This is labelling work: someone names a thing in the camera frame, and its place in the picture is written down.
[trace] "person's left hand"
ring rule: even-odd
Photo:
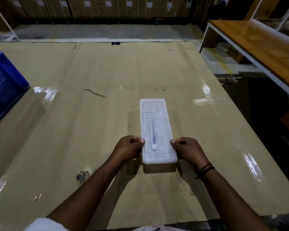
[[[113,149],[111,158],[114,158],[120,162],[120,164],[126,163],[129,159],[136,157],[136,151],[141,149],[145,143],[144,139],[137,136],[124,136]]]

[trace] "plastic tray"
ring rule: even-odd
[[[146,141],[142,149],[142,162],[177,162],[176,151],[170,144],[172,132],[165,100],[141,99],[140,123],[141,137]]]
[[[0,52],[0,118],[9,111],[28,88],[29,83]]]

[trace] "cardboard sheet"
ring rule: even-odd
[[[289,213],[288,180],[191,42],[0,43],[0,51],[31,85],[0,122],[0,229],[45,217],[121,136],[140,136],[142,98],[164,98],[173,136],[196,138],[258,214]],[[219,217],[185,161],[167,173],[136,165],[116,176],[89,230]]]

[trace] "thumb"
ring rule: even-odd
[[[170,144],[178,151],[182,149],[182,144],[179,144],[176,140],[170,140]]]
[[[140,141],[138,141],[138,142],[136,142],[136,143],[133,143],[132,144],[132,148],[133,148],[133,150],[138,150],[139,148],[142,148],[143,147],[143,145],[144,145],[144,143],[145,143],[145,140],[144,139],[141,139]]]

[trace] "blue plastic crate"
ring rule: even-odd
[[[0,52],[0,118],[28,90],[29,83]]]

